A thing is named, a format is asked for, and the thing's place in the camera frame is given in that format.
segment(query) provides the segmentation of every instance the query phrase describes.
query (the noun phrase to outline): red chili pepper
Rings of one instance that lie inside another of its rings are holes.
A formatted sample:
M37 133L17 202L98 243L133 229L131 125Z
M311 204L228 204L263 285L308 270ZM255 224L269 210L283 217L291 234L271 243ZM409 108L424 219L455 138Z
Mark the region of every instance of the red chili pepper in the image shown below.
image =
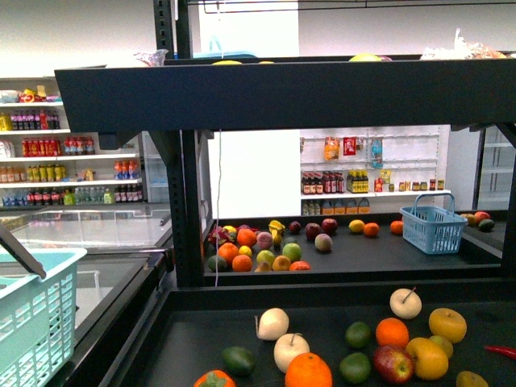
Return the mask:
M503 356L507 356L512 360L516 360L516 349L514 348L486 345L484 349L490 352L499 353Z

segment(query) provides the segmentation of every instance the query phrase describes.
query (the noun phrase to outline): teal shopping basket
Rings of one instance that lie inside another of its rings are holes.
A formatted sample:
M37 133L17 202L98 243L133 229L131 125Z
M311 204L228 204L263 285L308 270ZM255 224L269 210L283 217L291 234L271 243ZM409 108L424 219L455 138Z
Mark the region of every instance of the teal shopping basket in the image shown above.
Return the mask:
M448 209L418 206L420 198L451 197ZM403 238L426 254L453 254L459 251L462 231L468 222L455 213L455 198L451 193L430 193L415 198L412 207L402 207Z
M77 261L84 248L29 251L47 276L0 277L0 386L45 385L73 354ZM16 262L0 252L2 266Z

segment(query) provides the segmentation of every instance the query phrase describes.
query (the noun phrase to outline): basket handle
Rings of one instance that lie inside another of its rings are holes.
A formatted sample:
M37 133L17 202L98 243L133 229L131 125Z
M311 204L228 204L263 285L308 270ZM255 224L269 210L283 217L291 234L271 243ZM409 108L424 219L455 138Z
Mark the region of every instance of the basket handle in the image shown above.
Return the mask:
M43 265L15 238L14 235L0 223L0 244L11 254L28 272L38 274L41 279L47 276Z
M420 198L424 198L424 197L427 197L427 196L449 196L451 198L451 201L448 203L448 209L447 209L447 212L453 212L455 213L455 197L451 194L451 193L448 193L448 192L442 192L442 193L423 193L421 195L418 195L416 197L416 199L414 200L414 204L412 205L412 209L410 210L410 213L412 215L416 214L416 210L418 209L418 201Z

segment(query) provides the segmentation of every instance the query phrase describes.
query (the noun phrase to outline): black tray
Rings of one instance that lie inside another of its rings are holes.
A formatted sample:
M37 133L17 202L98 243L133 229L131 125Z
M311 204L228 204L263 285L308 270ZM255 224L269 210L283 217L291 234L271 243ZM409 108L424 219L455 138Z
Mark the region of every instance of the black tray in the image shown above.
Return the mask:
M223 368L220 352L233 345L251 350L257 366L250 377L236 377L239 387L284 385L273 360L274 342L256 338L254 316L274 306L290 317L289 332L301 332L310 350L331 367L334 386L346 385L339 362L353 350L344 341L357 320L372 329L386 317L390 294L416 285L422 313L406 322L410 338L428 337L428 316L437 307L459 311L468 333L455 345L447 374L436 382L414 378L408 385L455 385L458 372L480 373L491 386L514 385L516 361L487 352L484 345L516 347L516 282L501 279L418 281L296 287L226 287L172 291L152 322L146 339L133 350L131 367L119 385L186 387L204 372ZM373 340L364 350L371 356ZM385 385L376 371L364 386Z
M174 61L157 68L55 73L74 132L516 121L516 88L506 81L516 76L513 60L348 59L289 58L240 66Z
M315 221L321 224L325 217L302 219L303 226ZM332 236L333 248L329 253L318 252L313 242L306 240L304 229L299 235L292 235L288 230L284 240L295 239L302 248L302 259L309 262L310 271L306 272L269 272L254 273L257 266L257 246L253 247L253 267L249 273L220 273L218 285L275 285L293 283L322 283L341 281L400 281L415 279L443 279L465 277L490 277L498 274L501 260L499 256L479 248L475 238L463 239L456 254L428 255L404 240L400 235L390 232L389 224L400 219L399 214L346 215L332 217L338 220L336 235ZM377 237L369 238L363 234L352 234L347 227L355 218L365 222L379 222L381 229ZM224 220L219 224L249 224L267 231L268 220ZM290 219L281 219L285 225ZM281 249L271 248L275 255ZM205 248L206 257L215 254L211 245ZM215 273L211 272L205 262L205 284L214 285Z

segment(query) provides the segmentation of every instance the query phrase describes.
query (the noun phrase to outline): red apple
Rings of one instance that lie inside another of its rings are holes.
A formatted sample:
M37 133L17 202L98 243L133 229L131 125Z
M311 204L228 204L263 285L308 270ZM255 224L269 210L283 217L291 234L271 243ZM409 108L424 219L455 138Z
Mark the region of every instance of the red apple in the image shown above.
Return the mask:
M291 222L289 224L289 230L292 234L297 235L299 234L299 231L301 231L301 224L300 222Z
M314 241L315 237L321 233L321 227L317 223L308 223L305 226L306 239Z
M477 211L475 213L475 220L476 220L476 224L480 223L482 220L484 219L491 219L491 215L489 215L487 212L485 211Z
M392 385L406 383L414 375L414 361L401 347L379 347L372 355L372 363L383 380Z
M337 223L337 221L332 218L324 219L321 224L321 228L328 235L333 235L337 231L338 226L339 224Z

